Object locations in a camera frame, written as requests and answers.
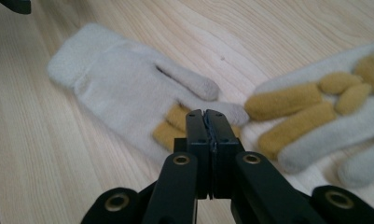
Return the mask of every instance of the gray glove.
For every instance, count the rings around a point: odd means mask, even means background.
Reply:
[[[173,105],[217,110],[235,125],[248,121],[242,106],[214,101],[219,89],[212,80],[98,24],[68,39],[49,62],[48,73],[103,123],[159,162],[169,152],[152,131]]]

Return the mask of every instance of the screw hole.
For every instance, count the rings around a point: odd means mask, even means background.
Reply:
[[[251,154],[245,155],[242,159],[245,162],[248,162],[250,164],[258,164],[258,163],[260,163],[260,158],[258,156],[254,156],[254,155],[251,155]]]
[[[188,156],[177,156],[174,157],[173,162],[177,165],[185,165],[188,164],[190,161]]]
[[[326,193],[326,199],[339,208],[351,209],[354,207],[353,201],[341,192],[330,190]]]
[[[105,201],[105,209],[108,212],[117,212],[128,206],[130,202],[126,193],[116,193]]]

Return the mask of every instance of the glove with yellow fingertips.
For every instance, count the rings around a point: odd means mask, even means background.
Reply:
[[[243,125],[241,105],[217,102],[219,89],[158,51],[88,24],[48,64],[49,77],[72,90],[105,125],[158,162],[169,155],[152,136],[174,105],[213,109]]]
[[[261,102],[277,105],[261,108]],[[270,119],[290,116],[258,139],[259,149],[288,173],[336,150],[374,141],[374,43],[263,83],[245,109],[257,120],[261,110],[273,110]],[[344,162],[338,174],[346,187],[373,182],[374,145]]]
[[[191,110],[181,106],[173,105],[167,113],[165,120],[160,123],[152,133],[154,139],[169,151],[173,152],[174,138],[186,138],[186,115]],[[241,138],[241,130],[238,126],[231,125],[236,137]]]

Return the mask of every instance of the glove cuff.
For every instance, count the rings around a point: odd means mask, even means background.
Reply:
[[[68,89],[85,75],[102,52],[122,45],[126,39],[107,28],[90,23],[64,42],[48,64],[49,77]]]

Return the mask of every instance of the table surface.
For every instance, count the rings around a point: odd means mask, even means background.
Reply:
[[[90,21],[152,46],[213,79],[219,100],[243,104],[272,78],[374,41],[374,1],[34,0],[33,14],[0,5],[0,220],[78,223],[115,187],[141,190],[156,164],[48,79],[46,66],[65,39]],[[260,130],[242,130],[253,150]],[[339,185],[350,152],[285,175],[305,193]],[[374,206],[374,184],[353,189]],[[233,223],[229,202],[200,202],[198,223]]]

